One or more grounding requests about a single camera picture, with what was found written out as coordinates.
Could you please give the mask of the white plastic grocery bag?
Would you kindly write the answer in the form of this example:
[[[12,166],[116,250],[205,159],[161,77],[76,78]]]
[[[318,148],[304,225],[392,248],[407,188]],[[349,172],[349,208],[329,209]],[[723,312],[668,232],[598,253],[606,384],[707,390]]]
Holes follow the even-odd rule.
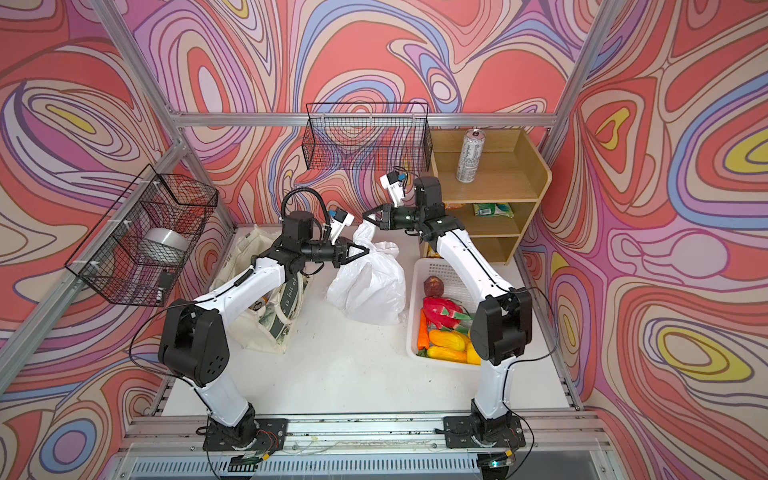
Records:
[[[368,222],[357,227],[353,241],[369,252],[339,268],[325,299],[350,320],[388,327],[401,322],[406,282],[397,260],[399,247],[390,241],[374,242],[376,231]]]

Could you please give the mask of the cream canvas tote bag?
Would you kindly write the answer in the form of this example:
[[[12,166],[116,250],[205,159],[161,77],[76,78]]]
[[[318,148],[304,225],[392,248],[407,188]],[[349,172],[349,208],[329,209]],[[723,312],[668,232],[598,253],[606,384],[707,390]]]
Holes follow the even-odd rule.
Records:
[[[277,230],[263,230],[257,226],[240,228],[210,291],[250,266],[251,257],[270,247],[278,234]],[[310,279],[296,275],[263,295],[268,298],[268,303],[259,311],[248,308],[227,327],[228,335],[243,349],[284,354],[310,282]]]

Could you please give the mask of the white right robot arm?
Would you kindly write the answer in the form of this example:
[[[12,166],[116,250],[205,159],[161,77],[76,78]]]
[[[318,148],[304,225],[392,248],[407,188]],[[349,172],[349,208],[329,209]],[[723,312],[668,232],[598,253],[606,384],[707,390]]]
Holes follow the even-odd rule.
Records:
[[[382,204],[363,213],[381,230],[416,234],[448,262],[477,303],[470,339],[481,359],[479,389],[473,409],[485,420],[507,414],[508,374],[533,336],[532,295],[514,288],[474,245],[463,224],[443,209]]]

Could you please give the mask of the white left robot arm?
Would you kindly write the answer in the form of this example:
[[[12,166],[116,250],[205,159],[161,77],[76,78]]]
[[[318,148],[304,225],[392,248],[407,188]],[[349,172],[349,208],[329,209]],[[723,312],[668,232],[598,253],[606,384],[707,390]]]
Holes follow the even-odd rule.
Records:
[[[251,404],[227,372],[228,328],[258,299],[298,277],[306,264],[331,263],[338,268],[369,253],[369,248],[345,237],[334,243],[278,238],[219,288],[169,306],[158,351],[160,363],[193,384],[215,422],[224,427],[241,424]]]

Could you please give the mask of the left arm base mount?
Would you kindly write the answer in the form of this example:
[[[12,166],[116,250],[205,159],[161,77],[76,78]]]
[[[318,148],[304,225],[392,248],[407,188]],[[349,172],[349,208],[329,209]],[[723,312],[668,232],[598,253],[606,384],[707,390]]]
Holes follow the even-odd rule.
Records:
[[[203,449],[207,452],[274,453],[283,449],[287,427],[286,418],[244,419],[235,427],[211,421],[206,427]]]

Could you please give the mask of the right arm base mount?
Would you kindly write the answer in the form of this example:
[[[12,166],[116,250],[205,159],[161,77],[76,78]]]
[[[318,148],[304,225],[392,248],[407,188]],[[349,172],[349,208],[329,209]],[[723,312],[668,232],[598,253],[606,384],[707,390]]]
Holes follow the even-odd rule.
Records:
[[[446,416],[436,432],[444,436],[450,449],[507,448],[516,451],[527,445],[521,418],[510,412],[495,419],[485,419],[477,413]]]

